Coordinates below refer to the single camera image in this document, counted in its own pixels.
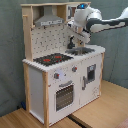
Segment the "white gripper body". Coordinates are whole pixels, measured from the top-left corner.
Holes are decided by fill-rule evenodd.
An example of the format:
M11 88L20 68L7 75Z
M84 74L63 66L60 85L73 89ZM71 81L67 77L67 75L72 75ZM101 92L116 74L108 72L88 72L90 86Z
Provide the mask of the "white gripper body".
M71 33L79 40L83 41L84 43L88 43L90 41L90 34L84 31L82 28L76 27L73 20L69 21L67 23L67 26L70 29Z

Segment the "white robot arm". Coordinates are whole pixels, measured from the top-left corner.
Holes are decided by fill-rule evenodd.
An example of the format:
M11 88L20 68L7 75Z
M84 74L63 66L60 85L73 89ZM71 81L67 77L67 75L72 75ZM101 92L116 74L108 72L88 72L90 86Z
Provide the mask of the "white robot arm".
M77 6L74 19L68 22L73 35L83 43L90 41L90 34L103 30L116 29L128 26L128 7L115 19L103 20L101 12L82 3Z

